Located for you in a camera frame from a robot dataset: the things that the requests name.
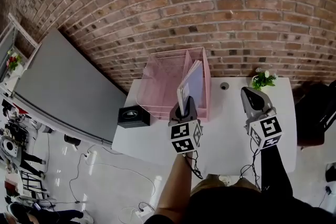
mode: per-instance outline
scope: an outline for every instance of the person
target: person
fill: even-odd
[[[145,224],[335,222],[331,213],[293,198],[277,146],[261,151],[261,191],[243,177],[226,187],[215,175],[207,176],[191,191],[191,158],[192,153],[188,158],[177,155],[155,213]]]
[[[14,157],[9,152],[6,151],[4,147],[5,140],[10,140],[13,143],[15,143],[15,140],[7,135],[0,136],[0,157],[3,159],[3,161],[6,163],[7,166],[10,165],[10,163],[14,163],[16,166],[26,169],[36,176],[39,176],[41,178],[45,177],[43,171],[36,170],[26,162],[26,161],[32,161],[35,163],[46,164],[46,162],[43,159],[40,159],[33,155],[29,155],[20,146],[18,146],[16,157]]]
[[[73,218],[82,219],[86,224],[93,224],[93,218],[84,210],[55,211],[37,210],[18,203],[8,205],[8,212],[0,214],[0,223],[16,224],[78,224]]]

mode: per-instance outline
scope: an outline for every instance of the tiled floor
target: tiled floor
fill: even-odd
[[[91,146],[82,142],[78,151],[72,145],[64,142],[63,134],[55,132],[49,134],[50,161],[45,179],[45,186],[51,196],[58,202],[74,202],[69,188],[69,181],[77,175],[77,164],[81,153],[85,153]],[[33,150],[34,141],[30,144],[29,152]],[[73,193],[78,200],[87,200],[83,204],[57,204],[57,210],[78,209],[83,206],[95,218],[95,223],[109,224],[119,223],[141,223],[141,220],[134,214],[130,222],[132,208],[137,207],[141,201],[156,205],[164,183],[170,171],[170,167],[149,164],[125,155],[113,155],[100,146],[90,149],[92,154],[87,163],[95,163],[93,166],[86,164],[84,157],[81,157],[79,165],[79,177],[72,181]],[[48,159],[48,136],[39,133],[34,146],[34,154],[40,158]],[[146,178],[131,172],[121,170],[107,165],[114,165],[123,169],[132,169],[143,174],[155,183],[156,191],[153,191],[153,184]],[[303,152],[298,150],[296,171],[289,175],[294,189],[295,197],[318,206],[324,195],[325,165],[321,157],[319,147],[308,148]],[[193,185],[198,182],[193,178]],[[335,198],[330,196],[322,204],[323,208],[333,211]]]

